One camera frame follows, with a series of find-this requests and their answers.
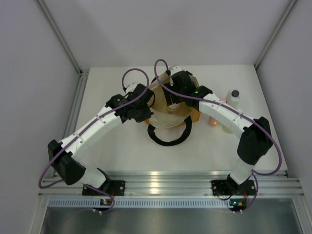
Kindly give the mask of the orange bottle pink cap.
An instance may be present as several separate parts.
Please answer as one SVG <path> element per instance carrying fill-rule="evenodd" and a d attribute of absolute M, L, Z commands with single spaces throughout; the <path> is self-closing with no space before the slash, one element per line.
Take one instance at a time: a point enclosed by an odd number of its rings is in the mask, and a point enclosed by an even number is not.
<path fill-rule="evenodd" d="M 225 103 L 225 102 L 226 102 L 226 99 L 225 99 L 225 98 L 220 99 L 220 100 L 219 100 L 219 106 L 218 106 L 218 107 L 220 107 L 221 104 L 223 104 L 223 103 Z M 212 116 L 209 116 L 208 124 L 209 124 L 210 126 L 212 126 L 212 127 L 215 127 L 215 126 L 217 126 L 217 125 L 219 124 L 219 122 L 218 122 L 215 118 L 213 118 Z"/>

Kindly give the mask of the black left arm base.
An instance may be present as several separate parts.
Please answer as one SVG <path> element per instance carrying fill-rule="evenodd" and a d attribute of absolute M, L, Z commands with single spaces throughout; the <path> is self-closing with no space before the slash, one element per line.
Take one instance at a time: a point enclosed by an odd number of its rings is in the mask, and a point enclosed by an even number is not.
<path fill-rule="evenodd" d="M 111 196 L 124 196 L 125 184 L 126 182 L 124 180 L 110 180 L 109 182 L 106 181 L 105 184 L 99 188 L 99 190 Z M 84 186 L 82 189 L 82 195 L 97 196 L 102 195 L 102 193 Z"/>

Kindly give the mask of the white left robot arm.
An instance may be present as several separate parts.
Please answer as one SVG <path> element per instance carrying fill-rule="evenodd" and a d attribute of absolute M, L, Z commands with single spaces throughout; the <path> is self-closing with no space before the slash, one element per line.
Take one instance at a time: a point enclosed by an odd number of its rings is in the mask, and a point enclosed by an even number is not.
<path fill-rule="evenodd" d="M 134 83 L 125 96 L 112 96 L 89 122 L 70 136 L 48 144 L 51 166 L 67 185 L 77 182 L 87 184 L 100 195 L 109 192 L 108 176 L 100 168 L 92 168 L 83 162 L 86 151 L 112 129 L 127 120 L 142 122 L 152 116 L 149 101 L 154 92 L 145 85 Z"/>

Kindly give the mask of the tan canvas tote bag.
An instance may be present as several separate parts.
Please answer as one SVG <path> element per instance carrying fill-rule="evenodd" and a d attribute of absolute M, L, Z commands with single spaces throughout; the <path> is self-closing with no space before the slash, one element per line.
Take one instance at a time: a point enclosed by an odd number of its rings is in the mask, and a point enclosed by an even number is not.
<path fill-rule="evenodd" d="M 192 124 L 199 121 L 200 111 L 188 107 L 184 102 L 181 103 L 180 108 L 175 112 L 169 112 L 167 109 L 167 102 L 165 99 L 165 89 L 156 81 L 152 80 L 149 89 L 155 94 L 155 102 L 152 104 L 152 99 L 149 101 L 151 105 L 150 110 L 153 115 L 145 120 L 148 125 L 148 135 L 157 144 L 161 146 L 175 146 L 184 142 L 190 135 Z M 155 134 L 155 129 L 171 129 L 177 126 L 185 125 L 185 130 L 182 135 L 172 141 L 163 141 Z"/>

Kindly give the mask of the cream cylindrical bottle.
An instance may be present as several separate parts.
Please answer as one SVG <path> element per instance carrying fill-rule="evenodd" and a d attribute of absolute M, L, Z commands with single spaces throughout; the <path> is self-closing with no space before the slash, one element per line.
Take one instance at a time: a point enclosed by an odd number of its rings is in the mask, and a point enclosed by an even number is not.
<path fill-rule="evenodd" d="M 180 106 L 181 106 L 181 103 L 171 104 L 171 105 L 167 106 L 167 109 L 169 112 L 175 112 L 180 108 Z"/>

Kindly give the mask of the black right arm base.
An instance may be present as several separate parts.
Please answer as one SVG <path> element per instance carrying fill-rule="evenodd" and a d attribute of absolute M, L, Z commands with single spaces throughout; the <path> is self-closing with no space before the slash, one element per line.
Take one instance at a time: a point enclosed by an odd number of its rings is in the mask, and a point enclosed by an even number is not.
<path fill-rule="evenodd" d="M 229 180 L 212 180 L 212 192 L 214 196 L 231 195 L 255 195 L 255 184 L 253 180 L 247 180 L 240 185 Z"/>

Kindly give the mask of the green pump bottle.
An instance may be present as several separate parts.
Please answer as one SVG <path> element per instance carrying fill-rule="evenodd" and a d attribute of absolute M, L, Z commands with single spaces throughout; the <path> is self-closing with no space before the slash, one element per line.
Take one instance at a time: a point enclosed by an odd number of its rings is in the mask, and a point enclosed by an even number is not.
<path fill-rule="evenodd" d="M 222 125 L 222 129 L 228 133 L 228 134 L 233 134 L 233 128 L 232 127 L 227 127 L 226 125 Z"/>

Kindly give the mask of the white bottle black cap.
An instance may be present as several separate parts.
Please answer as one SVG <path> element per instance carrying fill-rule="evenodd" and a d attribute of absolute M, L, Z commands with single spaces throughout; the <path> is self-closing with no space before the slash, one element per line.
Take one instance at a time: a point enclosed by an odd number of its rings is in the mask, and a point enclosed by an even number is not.
<path fill-rule="evenodd" d="M 238 109 L 238 105 L 240 103 L 240 92 L 237 89 L 230 89 L 225 99 L 228 105 Z"/>

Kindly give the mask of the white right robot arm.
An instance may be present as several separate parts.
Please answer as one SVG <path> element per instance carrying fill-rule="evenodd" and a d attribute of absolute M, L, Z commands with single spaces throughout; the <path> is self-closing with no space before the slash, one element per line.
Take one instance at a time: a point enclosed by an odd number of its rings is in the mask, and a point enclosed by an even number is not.
<path fill-rule="evenodd" d="M 254 166 L 272 147 L 269 121 L 243 115 L 219 99 L 212 90 L 205 86 L 196 86 L 191 74 L 180 70 L 176 73 L 164 73 L 164 91 L 169 104 L 185 103 L 189 107 L 214 117 L 239 139 L 237 154 L 239 159 L 228 176 L 227 188 L 237 194 L 245 187 Z"/>

